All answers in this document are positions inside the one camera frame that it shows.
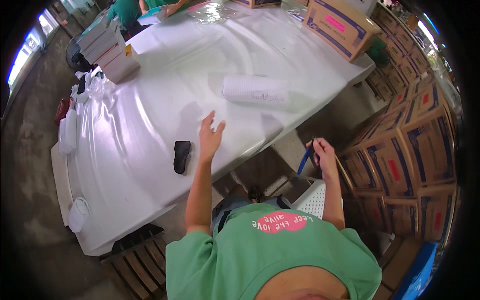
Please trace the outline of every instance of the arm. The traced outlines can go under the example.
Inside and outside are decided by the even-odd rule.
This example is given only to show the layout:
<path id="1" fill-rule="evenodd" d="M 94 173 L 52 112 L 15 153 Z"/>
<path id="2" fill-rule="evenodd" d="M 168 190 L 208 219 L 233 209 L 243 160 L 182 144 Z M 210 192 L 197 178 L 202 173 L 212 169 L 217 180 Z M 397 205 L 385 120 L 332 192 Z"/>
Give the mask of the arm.
<path id="1" fill-rule="evenodd" d="M 142 15 L 146 14 L 149 10 L 147 2 L 145 0 L 140 0 L 140 10 L 142 11 Z"/>
<path id="2" fill-rule="evenodd" d="M 117 12 L 115 11 L 115 8 L 112 6 L 108 10 L 108 16 L 107 16 L 107 24 L 110 25 L 110 22 L 112 22 L 113 19 L 117 16 Z"/>
<path id="3" fill-rule="evenodd" d="M 216 132 L 211 128 L 215 111 L 212 111 L 203 121 L 200 128 L 200 161 L 193 179 L 192 188 L 187 200 L 185 225 L 187 234 L 193 231 L 203 231 L 212 234 L 212 160 L 220 147 L 225 121 L 222 121 Z"/>
<path id="4" fill-rule="evenodd" d="M 167 16 L 171 16 L 174 13 L 176 13 L 177 10 L 179 10 L 188 1 L 189 0 L 179 0 L 177 3 L 167 6 L 167 9 L 168 9 Z"/>
<path id="5" fill-rule="evenodd" d="M 315 164 L 322 168 L 323 180 L 326 183 L 325 207 L 323 221 L 332 223 L 338 230 L 345 228 L 345 216 L 342 209 L 342 191 L 336 166 L 335 149 L 324 138 L 313 142 L 313 148 L 320 157 L 315 157 Z"/>

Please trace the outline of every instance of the white table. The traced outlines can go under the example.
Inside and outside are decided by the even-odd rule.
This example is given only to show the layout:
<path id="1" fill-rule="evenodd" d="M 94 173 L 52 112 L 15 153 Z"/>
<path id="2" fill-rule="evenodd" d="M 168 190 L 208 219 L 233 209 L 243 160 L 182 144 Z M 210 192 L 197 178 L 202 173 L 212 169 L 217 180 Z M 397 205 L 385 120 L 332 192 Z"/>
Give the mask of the white table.
<path id="1" fill-rule="evenodd" d="M 171 209 L 188 193 L 199 157 L 201 120 L 216 110 L 227 121 L 212 165 L 219 179 L 298 127 L 347 85 L 363 80 L 374 63 L 366 55 L 345 61 L 280 7 L 201 25 L 187 15 L 144 30 L 129 42 L 141 69 L 129 82 L 106 86 L 102 101 L 77 108 L 77 149 L 68 157 L 73 199 L 91 215 L 78 241 L 86 255 L 113 243 Z M 225 73 L 292 81 L 287 109 L 242 106 L 220 96 Z M 186 175 L 173 170 L 175 141 L 192 141 Z"/>

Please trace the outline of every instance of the stack of books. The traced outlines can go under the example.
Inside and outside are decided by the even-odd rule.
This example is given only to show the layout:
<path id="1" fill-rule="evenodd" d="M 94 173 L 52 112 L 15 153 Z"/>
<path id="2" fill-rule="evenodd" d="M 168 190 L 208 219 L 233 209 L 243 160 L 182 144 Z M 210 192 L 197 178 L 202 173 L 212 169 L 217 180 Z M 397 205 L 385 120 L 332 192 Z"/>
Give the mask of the stack of books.
<path id="1" fill-rule="evenodd" d="M 106 15 L 95 20 L 82 33 L 77 44 L 86 60 L 99 65 L 105 76 L 115 84 L 140 67 L 133 47 L 125 45 L 120 25 L 116 21 L 108 24 Z"/>
<path id="2" fill-rule="evenodd" d="M 152 25 L 162 23 L 167 18 L 166 5 L 150 9 L 146 14 L 138 18 L 140 25 Z"/>

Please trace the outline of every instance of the concrete floor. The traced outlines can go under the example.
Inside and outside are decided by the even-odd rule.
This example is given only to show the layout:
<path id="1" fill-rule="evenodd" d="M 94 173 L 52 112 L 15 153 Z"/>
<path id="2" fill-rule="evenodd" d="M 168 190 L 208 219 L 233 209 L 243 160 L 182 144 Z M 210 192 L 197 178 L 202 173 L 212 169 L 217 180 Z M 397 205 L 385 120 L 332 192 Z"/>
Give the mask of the concrete floor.
<path id="1" fill-rule="evenodd" d="M 69 37 L 59 31 L 33 67 L 16 100 L 1 135 L 1 220 L 12 234 L 13 250 L 20 257 L 29 281 L 46 299 L 122 299 L 102 273 L 97 258 L 84 256 L 76 237 L 62 223 L 51 166 L 50 149 L 58 139 L 54 116 L 61 98 L 68 98 L 77 83 L 65 61 Z M 213 205 L 235 184 L 256 184 L 272 192 L 298 168 L 304 144 L 313 135 L 334 146 L 380 106 L 364 84 L 342 92 L 296 131 L 245 162 L 214 183 Z M 309 166 L 305 172 L 314 173 Z M 165 240 L 185 235 L 185 202 L 154 223 L 165 229 Z M 2 251 L 2 268 L 5 252 Z M 2 272 L 2 292 L 7 273 Z"/>

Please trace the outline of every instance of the green t-shirt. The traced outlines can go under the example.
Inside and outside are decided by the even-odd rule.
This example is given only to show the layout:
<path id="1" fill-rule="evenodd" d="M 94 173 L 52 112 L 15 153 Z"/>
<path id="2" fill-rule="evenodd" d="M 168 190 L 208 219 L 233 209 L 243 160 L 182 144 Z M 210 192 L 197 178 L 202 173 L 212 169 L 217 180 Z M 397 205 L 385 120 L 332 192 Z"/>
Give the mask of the green t-shirt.
<path id="1" fill-rule="evenodd" d="M 335 275 L 352 300 L 371 299 L 382 279 L 355 230 L 269 204 L 233 210 L 213 238 L 192 232 L 169 244 L 166 256 L 169 300 L 251 300 L 276 274 L 306 265 Z"/>
<path id="2" fill-rule="evenodd" d="M 110 22 L 118 16 L 120 23 L 125 27 L 141 15 L 142 11 L 138 0 L 117 0 L 108 11 L 108 21 Z"/>

